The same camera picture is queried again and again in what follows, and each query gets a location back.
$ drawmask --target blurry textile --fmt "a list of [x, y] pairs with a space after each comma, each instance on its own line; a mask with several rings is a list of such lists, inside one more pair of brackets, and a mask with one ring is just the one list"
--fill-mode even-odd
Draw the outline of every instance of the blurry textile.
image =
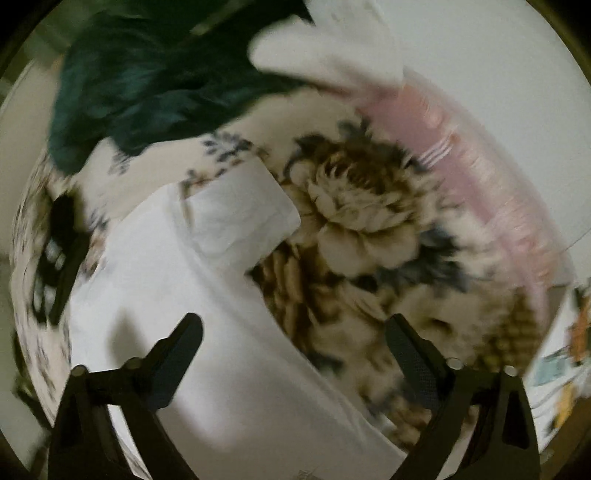
[[246, 49], [264, 26], [306, 17], [303, 2], [245, 3], [143, 0], [92, 17], [64, 59], [48, 144], [56, 166], [78, 172], [106, 137], [128, 156], [195, 137], [301, 85], [258, 72]]
[[309, 88], [268, 96], [240, 118], [197, 138], [162, 142], [137, 157], [112, 139], [64, 177], [46, 155], [14, 229], [12, 299], [31, 380], [50, 421], [70, 366], [67, 308], [57, 327], [30, 309], [44, 185], [74, 191], [92, 232], [79, 272], [105, 267], [110, 233], [164, 184], [187, 197], [255, 153], [280, 182], [301, 228], [252, 271], [267, 308], [294, 348], [397, 446], [408, 451], [430, 414], [416, 403], [384, 341], [384, 320], [402, 313], [446, 357], [521, 373], [543, 326], [527, 291], [507, 280], [507, 261], [470, 204], [456, 202], [435, 171], [347, 104]]

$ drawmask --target flower pattern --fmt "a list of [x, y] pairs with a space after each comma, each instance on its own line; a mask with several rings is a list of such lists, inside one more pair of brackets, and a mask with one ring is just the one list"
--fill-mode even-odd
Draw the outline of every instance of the flower pattern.
[[[522, 293], [432, 172], [376, 140], [366, 121], [341, 122], [339, 132], [295, 139], [281, 186], [301, 226], [251, 274], [294, 346], [368, 420], [387, 417], [385, 434], [408, 450], [430, 415], [408, 395], [384, 321], [402, 313], [444, 355], [494, 369], [504, 357], [483, 338], [504, 335]], [[535, 323], [527, 307], [524, 315]]]
[[[273, 160], [267, 162], [269, 169], [302, 221], [251, 276], [293, 345], [369, 421], [383, 424], [387, 418], [384, 435], [408, 450], [430, 413], [413, 403], [385, 344], [387, 318], [403, 313], [444, 355], [490, 370], [510, 362], [523, 371], [540, 333], [524, 292], [505, 280], [498, 251], [482, 226], [464, 205], [447, 197], [440, 179], [403, 146], [377, 138], [367, 121], [337, 127], [340, 137], [332, 138], [324, 132], [301, 135], [300, 126], [293, 155], [279, 159], [236, 133], [205, 135], [196, 139], [201, 149], [196, 158], [176, 166], [176, 181], [182, 198], [188, 198], [247, 155]], [[112, 170], [114, 164], [120, 169]], [[111, 182], [140, 175], [160, 178], [161, 172], [145, 171], [150, 168], [155, 164], [139, 161], [128, 170], [129, 162], [109, 157], [103, 172]], [[29, 321], [23, 306], [30, 272], [18, 268], [24, 264], [34, 270], [36, 242], [44, 237], [46, 209], [39, 192], [56, 197], [77, 181], [60, 178], [44, 159], [31, 177], [14, 229], [11, 262], [25, 297], [13, 299], [17, 331], [50, 421], [70, 368], [67, 313], [53, 330]], [[116, 191], [125, 188], [118, 185]], [[81, 281], [98, 265], [111, 227], [121, 220], [117, 212], [131, 211], [137, 200], [121, 197], [129, 203], [123, 207], [115, 198], [111, 210], [100, 196], [86, 205], [93, 248]], [[121, 209], [115, 211], [115, 205]]]

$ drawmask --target bedding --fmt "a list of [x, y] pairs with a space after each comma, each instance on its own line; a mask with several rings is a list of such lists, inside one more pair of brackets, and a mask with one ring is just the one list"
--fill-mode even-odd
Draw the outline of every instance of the bedding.
[[[441, 111], [425, 84], [409, 84], [424, 95], [419, 103], [426, 111]], [[388, 142], [351, 107], [304, 88], [265, 97], [217, 131], [157, 143], [136, 157], [105, 139], [73, 176], [59, 173], [48, 154], [40, 158], [15, 221], [11, 287], [25, 363], [51, 423], [72, 346], [68, 308], [55, 328], [39, 325], [30, 308], [47, 228], [45, 195], [68, 191], [80, 201], [79, 222], [92, 232], [79, 271], [83, 286], [100, 270], [110, 232], [152, 193], [177, 183], [189, 198], [249, 155], [265, 163], [302, 221], [249, 275], [291, 344], [392, 443], [412, 448], [430, 418], [385, 345], [383, 324], [393, 313], [403, 313], [446, 356], [525, 372], [548, 319], [541, 314], [543, 297], [516, 281], [498, 241], [503, 225], [484, 225], [471, 199], [450, 190], [443, 174], [404, 142]], [[495, 189], [499, 200], [506, 191], [499, 191], [494, 166], [489, 157], [481, 186]], [[546, 288], [552, 251], [539, 225], [520, 212], [506, 219], [522, 222], [525, 237], [535, 241], [536, 248], [522, 254], [527, 265], [539, 267], [528, 270], [537, 288]]]

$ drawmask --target black clamp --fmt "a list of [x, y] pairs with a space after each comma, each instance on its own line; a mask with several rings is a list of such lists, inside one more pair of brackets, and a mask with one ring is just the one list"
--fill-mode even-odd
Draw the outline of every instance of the black clamp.
[[443, 358], [402, 315], [386, 324], [386, 341], [420, 403], [433, 418], [391, 480], [435, 480], [452, 452], [470, 406], [478, 420], [449, 480], [538, 480], [540, 454], [523, 382], [513, 367], [476, 371]]

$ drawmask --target green fabric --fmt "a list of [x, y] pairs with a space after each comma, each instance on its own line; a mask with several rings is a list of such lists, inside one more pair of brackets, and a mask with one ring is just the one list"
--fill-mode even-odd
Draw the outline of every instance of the green fabric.
[[213, 131], [260, 96], [301, 85], [258, 72], [246, 56], [260, 29], [306, 16], [301, 0], [256, 0], [201, 36], [188, 33], [226, 0], [130, 5], [96, 14], [64, 60], [49, 152], [67, 174], [105, 137], [138, 155], [155, 142]]

